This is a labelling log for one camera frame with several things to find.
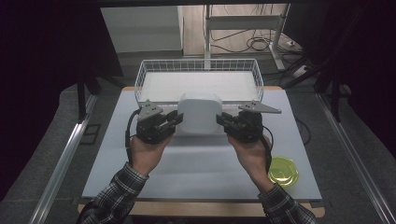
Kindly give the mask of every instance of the metal frame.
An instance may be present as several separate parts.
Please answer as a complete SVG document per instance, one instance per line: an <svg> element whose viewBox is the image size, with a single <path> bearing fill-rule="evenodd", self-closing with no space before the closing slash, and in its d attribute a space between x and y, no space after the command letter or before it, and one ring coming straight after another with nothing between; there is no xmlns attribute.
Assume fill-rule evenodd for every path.
<svg viewBox="0 0 396 224"><path fill-rule="evenodd" d="M335 134L343 146L349 161L354 168L356 174L358 175L361 184L366 190L370 200L372 201L376 212L381 218L383 223L396 223L395 216L393 215L388 202L385 197L382 195L379 187L374 182L373 178L370 176L367 168L365 167L361 157L358 154L358 151L353 146L349 137L347 136L346 131L343 128L341 122L338 122L334 116L332 115L332 111L330 110L330 104L327 100L327 96L325 93L317 93L318 100L320 105L322 106L327 119L329 120L332 128L334 129Z"/></svg>
<svg viewBox="0 0 396 224"><path fill-rule="evenodd" d="M244 30L244 29L276 29L274 41L269 43L269 50L274 58L278 71L285 71L285 65L279 57L277 45L282 34L290 4L286 4L282 13L265 16L216 16L210 17L210 6L206 5L205 16L205 58L210 59L209 32L211 30Z"/></svg>
<svg viewBox="0 0 396 224"><path fill-rule="evenodd" d="M29 223L44 223L53 201L58 193L59 188L64 181L64 176L69 168L70 162L73 159L73 156L78 147L78 143L84 134L85 128L87 127L88 122L90 121L91 114L93 111L93 107L96 103L97 97L91 95L86 104L87 106L87 114L85 119L76 124L70 138L64 148L64 152L62 153L61 158L59 159L46 188L44 189L43 194L41 195L40 201L38 202L35 211L33 212L32 217L30 218Z"/></svg>
<svg viewBox="0 0 396 224"><path fill-rule="evenodd" d="M262 73L255 59L182 59L182 60L144 60L140 64L134 96L138 104L147 72L213 72L213 71L250 71L254 77L259 100L263 96Z"/></svg>

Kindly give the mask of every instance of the black cable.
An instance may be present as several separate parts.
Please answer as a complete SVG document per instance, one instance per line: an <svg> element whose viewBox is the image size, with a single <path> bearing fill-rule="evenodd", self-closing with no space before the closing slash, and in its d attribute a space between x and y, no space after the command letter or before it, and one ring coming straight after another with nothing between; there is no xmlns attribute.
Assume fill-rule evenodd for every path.
<svg viewBox="0 0 396 224"><path fill-rule="evenodd" d="M273 147L274 147L274 136L273 136L273 134L272 134L272 132L270 131L270 129L269 128L267 128L267 127L265 127L265 126L262 126L265 130L267 130L268 131L268 133L270 133L270 135L271 135L271 149L270 149L270 151L272 151L272 149L273 149Z"/></svg>
<svg viewBox="0 0 396 224"><path fill-rule="evenodd" d="M303 125L303 127L305 127L306 128L306 130L308 131L308 138L304 141L304 146L306 146L310 141L311 141L311 131L309 130L309 128L308 128L308 126L304 123L304 122L302 122L300 119L298 119L296 116L294 116L294 118L295 118L295 120L297 121L297 122L299 122L299 123L301 123L301 125Z"/></svg>
<svg viewBox="0 0 396 224"><path fill-rule="evenodd" d="M254 47L255 43L265 43L265 48L256 49ZM262 38L260 38L260 37L251 37L250 39L248 39L247 40L247 48L246 49L241 49L241 50L230 50L230 49L226 49L224 47L218 46L218 45L210 45L210 46L214 47L214 48L223 49L223 50L226 50L226 51L231 52L231 53L241 53L241 52L245 52L245 51L247 51L249 49L255 49L257 51L264 51L264 50L268 49L268 44L266 44L266 42L263 41Z"/></svg>
<svg viewBox="0 0 396 224"><path fill-rule="evenodd" d="M131 117L129 117L128 120L128 125L126 127L125 131L125 147L129 147L129 141L131 138L131 125L132 125L132 120L134 119L134 116L140 113L140 110L142 110L142 107L139 107L134 113L132 113Z"/></svg>

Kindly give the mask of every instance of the metal rod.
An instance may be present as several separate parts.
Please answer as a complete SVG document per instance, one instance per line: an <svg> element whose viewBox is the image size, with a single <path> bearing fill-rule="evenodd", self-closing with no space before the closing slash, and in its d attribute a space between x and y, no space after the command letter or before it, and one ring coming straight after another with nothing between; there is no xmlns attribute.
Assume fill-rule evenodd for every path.
<svg viewBox="0 0 396 224"><path fill-rule="evenodd" d="M276 32L275 32L275 36L274 36L274 42L273 42L273 45L276 47L277 47L277 44L279 43L279 38L283 31L283 26L285 25L285 19L286 19L286 15L288 14L289 6L290 6L290 4L286 4L285 7L283 8L282 13L280 14L280 18L279 18L279 22L277 24L277 28L276 28Z"/></svg>
<svg viewBox="0 0 396 224"><path fill-rule="evenodd" d="M205 16L205 59L210 59L209 21L210 21L210 5L206 5L206 16Z"/></svg>
<svg viewBox="0 0 396 224"><path fill-rule="evenodd" d="M285 19L286 19L286 15L288 14L289 6L290 4L286 4L285 7L283 8L283 11L279 16L279 22L277 24L274 41L270 40L270 44L268 46L274 58L276 68L278 71L286 70L285 65L282 62L282 59L279 57L279 53L277 52L277 44L279 43L279 38L280 35L282 34L283 26L285 25Z"/></svg>
<svg viewBox="0 0 396 224"><path fill-rule="evenodd" d="M334 118L332 111L330 110L329 101L326 98L325 93L317 93L318 100L324 110L327 119L329 120L332 128L335 131L338 139L340 140L352 167L355 169L361 184L366 190L370 200L372 201L376 212L379 214L383 223L396 223L395 216L392 211L390 211L389 205L379 190L378 186L375 184L374 180L367 171L367 168L363 164L361 157L359 156L356 148L353 146L343 125Z"/></svg>
<svg viewBox="0 0 396 224"><path fill-rule="evenodd" d="M86 105L87 116L81 123L76 124L72 134L70 135L70 138L64 148L64 152L62 153L61 158L59 159L58 164L56 165L52 176L49 179L49 183L41 195L40 201L38 202L29 223L38 224L45 222L58 190L64 181L64 176L67 172L67 169L69 168L70 162L73 159L74 153L76 152L79 140L81 139L84 130L91 118L91 113L96 100L97 97L94 95L91 95L88 99Z"/></svg>

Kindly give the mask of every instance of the white panel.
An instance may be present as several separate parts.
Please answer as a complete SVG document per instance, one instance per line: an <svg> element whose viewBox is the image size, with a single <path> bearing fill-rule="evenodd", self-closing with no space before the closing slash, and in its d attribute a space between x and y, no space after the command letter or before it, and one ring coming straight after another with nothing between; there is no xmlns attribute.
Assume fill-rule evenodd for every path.
<svg viewBox="0 0 396 224"><path fill-rule="evenodd" d="M101 8L116 52L180 50L177 7Z"/></svg>

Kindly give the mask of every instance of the plaid shirt sleeve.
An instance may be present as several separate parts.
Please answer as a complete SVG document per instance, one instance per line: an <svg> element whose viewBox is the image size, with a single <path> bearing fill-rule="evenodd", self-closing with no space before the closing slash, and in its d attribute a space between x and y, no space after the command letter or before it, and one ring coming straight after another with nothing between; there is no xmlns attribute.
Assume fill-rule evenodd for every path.
<svg viewBox="0 0 396 224"><path fill-rule="evenodd" d="M131 211L148 179L126 162L109 186L94 198L92 209L83 215L82 223L117 223Z"/></svg>
<svg viewBox="0 0 396 224"><path fill-rule="evenodd" d="M264 212L272 223L317 223L311 211L298 204L278 184L264 194L259 194Z"/></svg>

